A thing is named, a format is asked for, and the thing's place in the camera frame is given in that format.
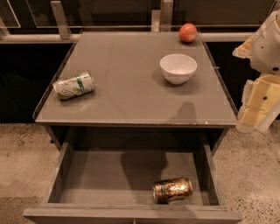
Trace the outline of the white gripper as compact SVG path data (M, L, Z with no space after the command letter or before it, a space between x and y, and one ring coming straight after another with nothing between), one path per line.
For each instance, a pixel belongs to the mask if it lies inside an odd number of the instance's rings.
M244 86L236 128L243 133L265 132L280 114L280 10L272 12L254 37L236 47L232 54L249 59L262 73Z

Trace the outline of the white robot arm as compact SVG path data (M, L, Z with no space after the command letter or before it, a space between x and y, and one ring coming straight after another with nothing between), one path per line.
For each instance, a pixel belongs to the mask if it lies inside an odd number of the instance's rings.
M246 81L236 128L243 133L264 132L280 114L280 10L273 11L233 55L249 59L260 73L256 80Z

